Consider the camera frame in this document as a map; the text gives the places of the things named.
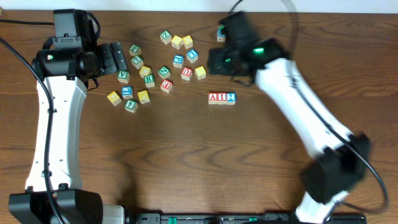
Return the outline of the yellow G block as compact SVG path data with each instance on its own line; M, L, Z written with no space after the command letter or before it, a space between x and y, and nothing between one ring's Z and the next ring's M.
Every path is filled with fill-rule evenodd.
M122 102L122 99L120 98L120 96L115 92L111 92L108 96L107 99L114 105L118 105L120 102Z

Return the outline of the red A block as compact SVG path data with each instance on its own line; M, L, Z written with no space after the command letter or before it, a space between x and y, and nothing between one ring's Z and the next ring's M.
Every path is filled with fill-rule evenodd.
M218 94L215 92L208 93L208 104L217 105L218 104Z

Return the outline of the red E block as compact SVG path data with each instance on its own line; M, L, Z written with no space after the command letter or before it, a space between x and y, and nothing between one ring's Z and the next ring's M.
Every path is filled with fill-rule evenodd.
M160 84L160 89L166 93L170 93L172 88L173 88L173 83L168 79L163 80L162 83Z

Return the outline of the blue D block upper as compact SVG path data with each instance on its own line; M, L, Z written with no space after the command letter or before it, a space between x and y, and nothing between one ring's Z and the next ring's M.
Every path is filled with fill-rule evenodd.
M224 25L219 25L216 33L216 40L218 42L224 42L226 40L226 36L223 30L224 30Z

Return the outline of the blue P block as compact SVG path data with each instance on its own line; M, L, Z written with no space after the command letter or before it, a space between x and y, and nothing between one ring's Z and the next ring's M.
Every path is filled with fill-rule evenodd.
M177 68L183 67L184 57L182 55L174 55L173 66Z

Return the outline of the green J block left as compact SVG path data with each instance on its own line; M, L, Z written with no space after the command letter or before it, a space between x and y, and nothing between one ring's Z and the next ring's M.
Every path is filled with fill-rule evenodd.
M129 48L129 53L133 57L140 55L142 53L141 47L139 45L132 44L131 47Z

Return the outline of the green 7 block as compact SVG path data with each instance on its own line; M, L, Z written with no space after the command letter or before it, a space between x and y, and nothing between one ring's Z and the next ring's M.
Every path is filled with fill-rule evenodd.
M134 56L131 59L131 63L137 69L140 69L144 65L144 61L139 55Z

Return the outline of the green N block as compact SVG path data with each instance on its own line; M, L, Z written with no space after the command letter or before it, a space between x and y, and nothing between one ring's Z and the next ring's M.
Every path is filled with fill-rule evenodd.
M167 79L170 76L170 69L166 66L162 66L158 71L159 77L163 80Z

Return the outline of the red I block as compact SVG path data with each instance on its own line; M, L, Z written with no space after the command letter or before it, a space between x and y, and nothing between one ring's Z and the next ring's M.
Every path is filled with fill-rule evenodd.
M217 93L217 104L225 105L227 102L227 94L225 92Z

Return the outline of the green Z block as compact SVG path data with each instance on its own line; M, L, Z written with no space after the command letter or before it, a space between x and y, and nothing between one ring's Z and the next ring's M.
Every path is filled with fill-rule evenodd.
M172 41L172 35L168 30L164 30L160 33L160 39L165 45L167 45Z

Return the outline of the yellow K block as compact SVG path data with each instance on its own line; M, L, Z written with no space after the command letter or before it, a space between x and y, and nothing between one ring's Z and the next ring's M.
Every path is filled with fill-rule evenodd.
M139 98L139 101L141 102L141 104L150 102L150 98L149 98L149 94L148 94L147 90L139 91L137 93L137 95L138 95L138 98Z

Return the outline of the blue 2 block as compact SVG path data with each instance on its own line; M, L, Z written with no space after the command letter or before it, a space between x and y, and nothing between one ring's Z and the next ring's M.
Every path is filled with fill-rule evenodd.
M236 104L235 92L229 92L226 94L226 104L227 105L235 105Z

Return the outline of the green 4 block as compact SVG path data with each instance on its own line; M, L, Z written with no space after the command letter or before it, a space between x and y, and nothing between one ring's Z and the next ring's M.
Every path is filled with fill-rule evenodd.
M126 104L124 105L124 109L128 112L135 113L137 110L137 102L134 100L127 100Z

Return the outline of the green V block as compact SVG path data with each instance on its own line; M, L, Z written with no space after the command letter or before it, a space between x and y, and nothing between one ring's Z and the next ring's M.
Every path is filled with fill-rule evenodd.
M130 74L127 70L119 71L118 80L121 83L129 83Z

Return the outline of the blue T block left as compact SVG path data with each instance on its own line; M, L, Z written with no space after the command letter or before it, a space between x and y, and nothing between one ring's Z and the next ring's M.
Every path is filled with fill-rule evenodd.
M121 89L121 94L124 99L133 98L133 89L131 86L124 86Z

